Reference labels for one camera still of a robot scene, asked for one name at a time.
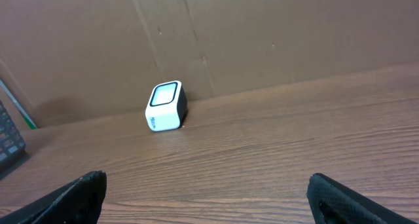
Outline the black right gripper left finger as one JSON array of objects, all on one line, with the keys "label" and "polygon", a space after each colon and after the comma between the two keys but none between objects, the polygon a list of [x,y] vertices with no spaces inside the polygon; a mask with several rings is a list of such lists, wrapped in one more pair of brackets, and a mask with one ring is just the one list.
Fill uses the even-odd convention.
[{"label": "black right gripper left finger", "polygon": [[92,171],[2,217],[1,224],[96,224],[106,190],[106,173]]}]

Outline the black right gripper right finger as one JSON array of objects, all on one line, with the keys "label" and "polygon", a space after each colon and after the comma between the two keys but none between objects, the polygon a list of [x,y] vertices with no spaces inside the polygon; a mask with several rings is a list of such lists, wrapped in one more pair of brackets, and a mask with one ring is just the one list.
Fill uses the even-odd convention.
[{"label": "black right gripper right finger", "polygon": [[306,196],[316,224],[416,224],[321,173]]}]

